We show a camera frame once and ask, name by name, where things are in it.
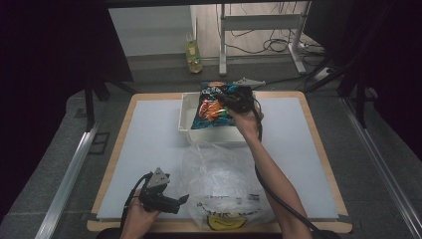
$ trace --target gray floor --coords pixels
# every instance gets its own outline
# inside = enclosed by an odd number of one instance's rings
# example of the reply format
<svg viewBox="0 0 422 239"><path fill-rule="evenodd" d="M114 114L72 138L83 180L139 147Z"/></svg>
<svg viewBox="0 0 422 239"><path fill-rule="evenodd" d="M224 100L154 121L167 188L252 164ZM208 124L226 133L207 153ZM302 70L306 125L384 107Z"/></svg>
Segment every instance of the gray floor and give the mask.
<svg viewBox="0 0 422 239"><path fill-rule="evenodd" d="M212 62L205 65L204 72L200 75L190 75L186 68L171 63L158 64L148 69L134 68L132 73L135 82L128 85L143 93L198 91L200 81L219 80L218 67ZM230 61L228 77L224 80L234 81L243 77L267 83L277 82L259 88L260 91L296 90L303 85L303 79L288 80L298 77L290 58ZM308 94L307 98L353 223L352 233L341 237L413 238L352 126L343 104L336 96L337 84L338 82L333 82L326 85ZM91 153L85 159L53 238L95 238L97 235L87 230L87 220L93 216L90 214L91 208L130 101L130 94L115 86L107 86L111 95L105 102L105 115L97 138L97 141L101 141L108 135L107 144L91 147ZM69 98L61 127L37 170L3 220L0 227L1 239L34 238L37 234L84 133L84 108L82 92ZM368 131L392 173L421 214L421 161L382 120L372 103L366 104L366 122Z"/></svg>

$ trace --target wooden table edge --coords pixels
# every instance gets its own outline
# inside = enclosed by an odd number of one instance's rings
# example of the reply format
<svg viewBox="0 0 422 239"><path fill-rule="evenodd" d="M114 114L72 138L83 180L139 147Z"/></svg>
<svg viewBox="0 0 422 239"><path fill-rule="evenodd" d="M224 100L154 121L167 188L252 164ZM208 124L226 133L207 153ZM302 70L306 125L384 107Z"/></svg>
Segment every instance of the wooden table edge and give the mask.
<svg viewBox="0 0 422 239"><path fill-rule="evenodd" d="M132 96L129 106L126 111L126 115L123 119L123 123L121 124L121 128L117 136L117 140L112 150L108 166L105 170L105 176L103 178L102 184L100 186L99 192L96 197L96 201L92 209L93 214L97 214L99 212L100 206L106 195L106 190L108 188L108 185L114 173L115 166L117 164L117 160L121 152L121 146L124 142L127 129L129 127L130 121L133 116L133 110L136 107L136 103L138 101L181 100L182 94L183 93L159 93L159 94L136 94ZM299 99L305 118L307 120L308 126L310 128L311 135L316 145L316 151L318 153L322 168L324 170L326 179L328 181L328 185L331 189L331 193L334 198L334 202L338 210L338 214L347 217L348 216L347 210L342 200L342 196L339 192L338 185L336 184L332 169L329 165L328 158L326 156L325 150L320 140L319 133L317 132L317 126L314 122L314 118L312 116L311 109L308 105L305 95L301 92L255 92L255 94L258 99L259 98L298 98ZM170 228L173 228L172 225L174 225L174 223L179 224L178 221L183 221L183 223L186 223L186 222L190 222L190 223L188 227L184 227L183 229L174 228L173 230L169 230ZM333 230L337 233L348 233L352 229L351 223L339 222L339 221L314 222L314 224L318 226L318 228L320 229ZM280 227L278 226L276 222L270 223L269 225L271 226L264 226L265 230L264 229L261 230L259 229L259 227L247 227L247 228L242 228L239 230L234 230L233 232L252 232L252 231L253 232L280 232ZM102 222L102 221L89 220L87 223L87 227L90 231L101 231L106 228L118 227L118 226L119 226L119 222ZM168 232L208 232L208 231L201 230L200 228L198 228L198 226L196 226L196 224L194 224L192 220L188 219L187 221L186 220L161 221L159 223L156 223L151 228L151 232L168 233Z"/></svg>

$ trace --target clear plastic bag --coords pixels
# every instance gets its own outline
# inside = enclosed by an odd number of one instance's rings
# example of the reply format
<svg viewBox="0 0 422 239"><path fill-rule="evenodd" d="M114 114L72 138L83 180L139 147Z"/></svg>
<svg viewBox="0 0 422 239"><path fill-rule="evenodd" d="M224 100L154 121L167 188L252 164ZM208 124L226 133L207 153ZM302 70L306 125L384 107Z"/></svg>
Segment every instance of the clear plastic bag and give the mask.
<svg viewBox="0 0 422 239"><path fill-rule="evenodd" d="M252 155L212 143L192 144L182 163L188 212L202 229L230 230L275 218Z"/></svg>

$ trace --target aluminum rail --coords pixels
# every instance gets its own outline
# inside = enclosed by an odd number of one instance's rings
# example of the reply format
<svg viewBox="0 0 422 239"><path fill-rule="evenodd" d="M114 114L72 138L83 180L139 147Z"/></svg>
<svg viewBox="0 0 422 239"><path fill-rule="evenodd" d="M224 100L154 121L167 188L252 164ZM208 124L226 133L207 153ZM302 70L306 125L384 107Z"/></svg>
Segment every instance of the aluminum rail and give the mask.
<svg viewBox="0 0 422 239"><path fill-rule="evenodd" d="M50 208L44 217L44 221L38 230L38 233L35 237L36 239L48 239L53 236L54 230L56 229L56 226L59 222L59 218L62 215L63 209L65 208L74 184L81 171L81 167L84 164L91 143L93 142L94 136L96 135L97 129L99 128L106 108L105 104L106 103L100 103L96 113L97 120L94 123L93 128L91 131L85 132L82 136L80 144L78 145L72 161L69 164L68 170L66 171L59 189L57 190L56 195L52 201L52 204L50 205Z"/></svg>
<svg viewBox="0 0 422 239"><path fill-rule="evenodd" d="M401 189L394 175L390 171L388 165L385 163L382 154L376 147L369 132L360 125L360 123L354 116L354 108L350 102L350 99L341 98L340 100L344 104L353 126L355 127L360 139L366 147L366 150L368 151L376 170L378 171L382 181L385 184L385 187L390 193L391 198L393 199L401 216L407 224L407 227L412 233L413 238L421 239L422 224L415 208L413 207L412 203L410 202L409 198L406 196L404 191Z"/></svg>

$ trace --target forearm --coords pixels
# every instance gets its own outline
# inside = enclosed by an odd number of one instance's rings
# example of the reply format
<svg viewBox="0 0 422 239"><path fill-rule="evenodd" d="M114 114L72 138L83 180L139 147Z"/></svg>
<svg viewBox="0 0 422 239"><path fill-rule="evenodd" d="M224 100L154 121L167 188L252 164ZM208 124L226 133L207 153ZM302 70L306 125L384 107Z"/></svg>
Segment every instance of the forearm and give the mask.
<svg viewBox="0 0 422 239"><path fill-rule="evenodd" d="M245 140L251 149L255 164L269 188L296 211L306 216L301 200L290 181L273 161L267 150L255 135L245 135ZM310 229L299 219L287 211L282 205L267 194L284 238L312 238Z"/></svg>

